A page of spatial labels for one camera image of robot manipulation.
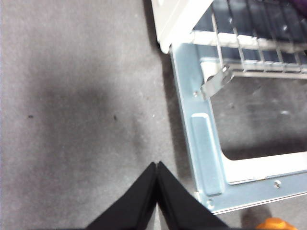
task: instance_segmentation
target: gray carpet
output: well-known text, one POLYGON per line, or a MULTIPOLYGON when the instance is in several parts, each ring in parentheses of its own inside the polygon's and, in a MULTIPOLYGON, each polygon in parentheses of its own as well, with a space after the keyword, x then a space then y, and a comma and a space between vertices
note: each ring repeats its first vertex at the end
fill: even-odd
MULTIPOLYGON (((193 191, 170 57, 144 2, 1 1, 2 229, 85 227, 151 161, 193 191)), ((304 229, 306 203, 219 217, 304 229)))

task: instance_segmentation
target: wire rack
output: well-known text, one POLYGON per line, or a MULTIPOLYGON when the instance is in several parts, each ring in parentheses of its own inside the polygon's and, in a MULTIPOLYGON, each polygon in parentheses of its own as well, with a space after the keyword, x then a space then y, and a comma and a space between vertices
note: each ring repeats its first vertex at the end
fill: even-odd
POLYGON ((215 0, 184 43, 216 49, 201 56, 218 65, 205 98, 233 77, 307 79, 307 21, 287 1, 215 0))

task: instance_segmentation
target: metal frame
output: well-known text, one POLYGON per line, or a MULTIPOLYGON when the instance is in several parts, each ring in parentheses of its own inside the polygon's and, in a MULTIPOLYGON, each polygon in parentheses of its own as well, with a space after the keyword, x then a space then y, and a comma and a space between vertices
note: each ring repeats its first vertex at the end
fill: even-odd
MULTIPOLYGON (((221 150, 210 101, 210 97, 233 77, 307 79, 307 61, 303 55, 307 39, 303 37, 298 41, 293 35, 285 13, 285 2, 243 1, 251 31, 239 34, 235 8, 230 0, 220 1, 224 2, 217 4, 230 16, 227 32, 218 28, 217 16, 225 15, 215 9, 214 1, 209 8, 211 31, 194 30, 182 37, 181 42, 173 43, 171 49, 197 197, 213 213, 307 194, 307 152, 237 161, 228 159, 221 150), (257 4, 263 13, 268 32, 266 37, 259 36, 250 4, 257 4), (274 4, 279 18, 272 17, 268 4, 274 4), (279 30, 274 28, 274 20, 282 21, 279 30), (224 47, 237 49, 237 59, 224 57, 224 47), (259 59, 249 60, 243 49, 258 53, 259 59), (277 56, 274 60, 267 60, 264 51, 273 51, 277 56), (287 63, 284 53, 293 55, 294 63, 287 63)), ((307 35, 307 26, 297 15, 294 16, 298 20, 296 29, 307 35)), ((205 18, 208 25, 209 15, 205 18)))
POLYGON ((200 92, 204 79, 199 54, 198 45, 172 45, 176 87, 200 202, 213 213, 223 213, 306 194, 306 171, 242 184, 227 181, 211 101, 204 100, 200 92))

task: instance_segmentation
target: screw hole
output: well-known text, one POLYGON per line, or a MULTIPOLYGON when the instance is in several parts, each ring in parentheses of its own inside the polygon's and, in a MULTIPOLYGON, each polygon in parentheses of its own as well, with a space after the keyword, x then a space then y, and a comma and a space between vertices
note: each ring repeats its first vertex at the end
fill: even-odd
POLYGON ((213 200, 211 200, 211 199, 207 200, 207 208, 208 208, 209 210, 214 209, 213 200))

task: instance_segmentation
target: white panel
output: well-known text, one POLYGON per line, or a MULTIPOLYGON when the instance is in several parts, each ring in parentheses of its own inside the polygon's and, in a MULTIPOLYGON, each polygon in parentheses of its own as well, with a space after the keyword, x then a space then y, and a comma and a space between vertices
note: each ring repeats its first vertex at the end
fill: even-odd
POLYGON ((307 169, 307 152, 289 153, 232 161, 222 154, 225 176, 230 184, 263 180, 269 176, 303 172, 307 169))
POLYGON ((157 40, 164 53, 187 35, 213 0, 152 0, 157 40))

